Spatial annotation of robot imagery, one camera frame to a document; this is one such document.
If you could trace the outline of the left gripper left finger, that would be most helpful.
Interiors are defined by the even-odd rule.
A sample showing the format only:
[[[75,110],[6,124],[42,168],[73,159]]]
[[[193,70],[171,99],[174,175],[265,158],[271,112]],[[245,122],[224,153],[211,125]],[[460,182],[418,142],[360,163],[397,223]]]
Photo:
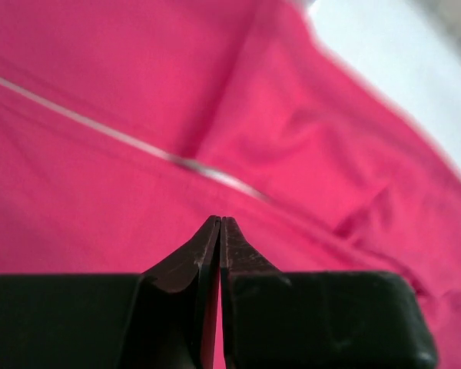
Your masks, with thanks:
[[[211,368],[220,219],[141,274],[0,274],[0,368]]]

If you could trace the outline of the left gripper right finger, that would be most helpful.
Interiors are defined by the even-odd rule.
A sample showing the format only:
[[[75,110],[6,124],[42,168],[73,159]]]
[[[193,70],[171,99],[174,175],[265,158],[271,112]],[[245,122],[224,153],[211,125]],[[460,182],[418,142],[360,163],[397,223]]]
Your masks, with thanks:
[[[243,236],[220,232],[229,368],[435,368],[413,289],[387,271],[285,272]]]

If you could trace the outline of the pink trousers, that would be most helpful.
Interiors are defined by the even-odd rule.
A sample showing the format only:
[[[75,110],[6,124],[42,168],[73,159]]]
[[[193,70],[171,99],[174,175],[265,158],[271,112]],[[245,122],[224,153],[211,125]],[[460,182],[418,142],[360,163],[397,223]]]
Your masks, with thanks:
[[[286,1],[0,1],[0,76],[253,198],[0,86],[0,274],[140,272],[210,215],[279,268],[411,283],[461,368],[461,180]]]

